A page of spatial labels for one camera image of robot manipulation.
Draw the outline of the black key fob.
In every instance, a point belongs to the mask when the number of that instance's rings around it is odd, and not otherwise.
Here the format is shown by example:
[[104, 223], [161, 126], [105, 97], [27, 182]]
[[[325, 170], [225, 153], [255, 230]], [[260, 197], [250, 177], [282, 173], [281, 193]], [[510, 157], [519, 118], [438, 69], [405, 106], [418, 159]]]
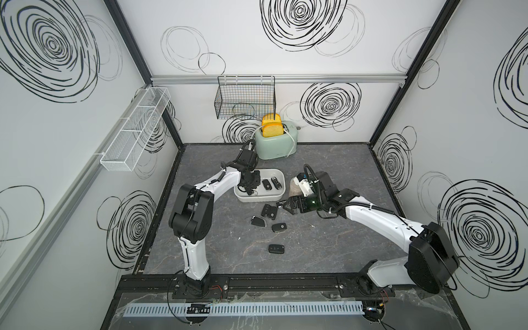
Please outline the black key fob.
[[262, 180], [262, 185], [264, 186], [266, 191], [271, 191], [272, 190], [272, 184], [270, 183], [270, 181], [268, 179]]

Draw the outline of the white storage box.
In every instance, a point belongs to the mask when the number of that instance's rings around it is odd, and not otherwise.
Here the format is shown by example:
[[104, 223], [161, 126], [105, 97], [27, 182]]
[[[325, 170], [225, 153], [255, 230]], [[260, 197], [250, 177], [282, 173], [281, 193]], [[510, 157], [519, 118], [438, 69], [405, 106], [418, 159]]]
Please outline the white storage box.
[[236, 198], [243, 203], [277, 202], [286, 193], [285, 176], [279, 169], [261, 169], [261, 182], [253, 194], [249, 195], [239, 187], [234, 187]]

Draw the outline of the long black flip key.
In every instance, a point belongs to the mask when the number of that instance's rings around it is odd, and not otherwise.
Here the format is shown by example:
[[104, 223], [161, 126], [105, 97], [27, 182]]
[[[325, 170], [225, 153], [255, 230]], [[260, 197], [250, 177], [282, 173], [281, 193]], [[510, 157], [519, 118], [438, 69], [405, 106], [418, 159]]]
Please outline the long black flip key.
[[283, 188], [282, 184], [280, 183], [280, 181], [276, 177], [272, 177], [271, 180], [272, 180], [272, 184], [276, 188], [276, 190], [280, 191]]

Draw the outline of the black key bottom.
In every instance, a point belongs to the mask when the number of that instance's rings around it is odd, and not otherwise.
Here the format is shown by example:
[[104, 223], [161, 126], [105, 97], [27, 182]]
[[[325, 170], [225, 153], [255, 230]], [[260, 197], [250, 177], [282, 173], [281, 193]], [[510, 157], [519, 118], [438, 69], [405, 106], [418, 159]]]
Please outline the black key bottom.
[[270, 254], [284, 254], [285, 246], [280, 245], [280, 244], [270, 244], [268, 246], [268, 252]]

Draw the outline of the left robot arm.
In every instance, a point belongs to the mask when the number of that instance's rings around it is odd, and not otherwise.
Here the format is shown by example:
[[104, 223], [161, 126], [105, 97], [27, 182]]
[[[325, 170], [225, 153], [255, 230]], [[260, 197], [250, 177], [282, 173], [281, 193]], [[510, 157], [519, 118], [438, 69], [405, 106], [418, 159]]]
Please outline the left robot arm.
[[169, 227], [178, 238], [184, 258], [184, 283], [204, 294], [210, 283], [210, 264], [206, 256], [206, 236], [213, 223], [215, 201], [230, 189], [239, 187], [250, 193], [261, 184], [259, 170], [228, 166], [198, 184], [180, 187]]

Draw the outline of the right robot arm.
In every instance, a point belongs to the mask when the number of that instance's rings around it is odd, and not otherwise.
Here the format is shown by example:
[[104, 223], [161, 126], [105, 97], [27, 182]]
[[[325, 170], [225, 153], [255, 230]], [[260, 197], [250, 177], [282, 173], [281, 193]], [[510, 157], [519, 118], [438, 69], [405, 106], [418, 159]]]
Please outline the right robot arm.
[[446, 231], [438, 224], [428, 225], [399, 216], [376, 206], [354, 191], [339, 192], [329, 198], [297, 195], [276, 205], [291, 214], [325, 211], [329, 218], [343, 217], [366, 226], [406, 254], [389, 261], [373, 260], [362, 269], [362, 276], [376, 287], [415, 285], [438, 294], [455, 274], [460, 261]]

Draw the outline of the black VW flip key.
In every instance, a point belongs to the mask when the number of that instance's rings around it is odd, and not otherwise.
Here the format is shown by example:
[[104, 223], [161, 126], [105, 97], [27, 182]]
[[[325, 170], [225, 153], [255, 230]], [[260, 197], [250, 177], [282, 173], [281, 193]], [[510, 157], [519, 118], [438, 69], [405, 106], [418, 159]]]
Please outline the black VW flip key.
[[278, 208], [276, 206], [269, 206], [268, 209], [268, 218], [275, 220], [277, 217]]

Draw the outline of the beige cylindrical cup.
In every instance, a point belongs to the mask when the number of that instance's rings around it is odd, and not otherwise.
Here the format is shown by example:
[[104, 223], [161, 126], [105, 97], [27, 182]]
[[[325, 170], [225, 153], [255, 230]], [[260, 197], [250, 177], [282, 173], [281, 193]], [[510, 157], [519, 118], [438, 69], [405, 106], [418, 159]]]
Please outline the beige cylindrical cup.
[[303, 191], [301, 189], [301, 187], [298, 185], [299, 181], [297, 179], [297, 177], [293, 177], [291, 180], [290, 180], [290, 188], [289, 188], [289, 192], [288, 192], [288, 197], [293, 197], [293, 196], [299, 196], [299, 195], [304, 195], [303, 194]]

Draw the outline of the mint green toaster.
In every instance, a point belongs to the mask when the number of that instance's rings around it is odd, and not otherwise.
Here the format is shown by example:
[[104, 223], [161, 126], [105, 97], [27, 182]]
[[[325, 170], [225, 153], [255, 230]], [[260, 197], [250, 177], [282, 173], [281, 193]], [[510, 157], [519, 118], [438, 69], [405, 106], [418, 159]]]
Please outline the mint green toaster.
[[276, 137], [263, 137], [261, 128], [254, 131], [256, 152], [260, 159], [272, 160], [288, 158], [295, 154], [298, 143], [298, 129], [291, 121], [283, 122], [284, 134]]

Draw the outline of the yellow toast slices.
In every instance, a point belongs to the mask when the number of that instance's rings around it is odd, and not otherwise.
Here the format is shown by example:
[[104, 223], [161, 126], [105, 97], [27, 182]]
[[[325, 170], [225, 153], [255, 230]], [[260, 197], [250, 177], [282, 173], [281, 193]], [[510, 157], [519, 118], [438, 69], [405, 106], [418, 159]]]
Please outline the yellow toast slices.
[[279, 114], [265, 114], [262, 117], [261, 126], [261, 133], [264, 138], [272, 138], [284, 134], [283, 123]]

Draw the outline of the white mesh wall shelf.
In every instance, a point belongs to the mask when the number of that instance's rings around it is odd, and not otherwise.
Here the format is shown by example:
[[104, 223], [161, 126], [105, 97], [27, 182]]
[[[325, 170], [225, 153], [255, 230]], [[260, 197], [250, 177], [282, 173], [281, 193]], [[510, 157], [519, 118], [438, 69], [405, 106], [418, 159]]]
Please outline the white mesh wall shelf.
[[165, 87], [139, 90], [119, 132], [100, 159], [106, 170], [132, 172], [136, 168], [170, 99]]

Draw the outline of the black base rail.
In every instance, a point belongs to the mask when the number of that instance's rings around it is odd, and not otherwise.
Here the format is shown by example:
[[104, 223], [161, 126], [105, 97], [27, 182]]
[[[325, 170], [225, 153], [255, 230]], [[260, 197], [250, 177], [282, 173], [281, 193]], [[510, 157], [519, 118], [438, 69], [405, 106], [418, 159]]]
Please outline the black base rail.
[[443, 289], [412, 284], [376, 285], [365, 271], [349, 273], [294, 274], [209, 274], [202, 281], [192, 280], [183, 273], [126, 275], [120, 279], [116, 294], [174, 294], [176, 298], [225, 298], [248, 292], [337, 292], [342, 297], [373, 297], [387, 288], [390, 292], [407, 287], [431, 294]]

